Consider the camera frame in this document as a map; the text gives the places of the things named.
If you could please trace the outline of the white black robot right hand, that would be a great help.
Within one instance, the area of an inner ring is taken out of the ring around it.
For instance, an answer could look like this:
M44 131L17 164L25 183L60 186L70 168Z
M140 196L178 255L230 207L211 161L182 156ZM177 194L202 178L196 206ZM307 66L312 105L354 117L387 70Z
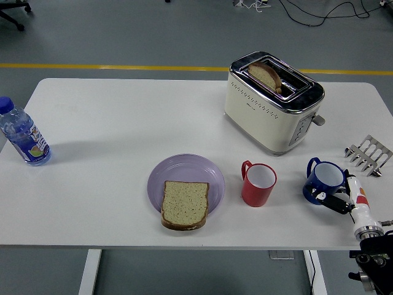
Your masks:
M351 213L354 220L354 235L356 239L363 240L368 237L379 237L384 234L382 224L371 214L368 199L357 177L348 170L344 171L345 189L349 201L340 199L335 195L322 192L311 185L306 185L306 191L320 205L323 205L340 214Z

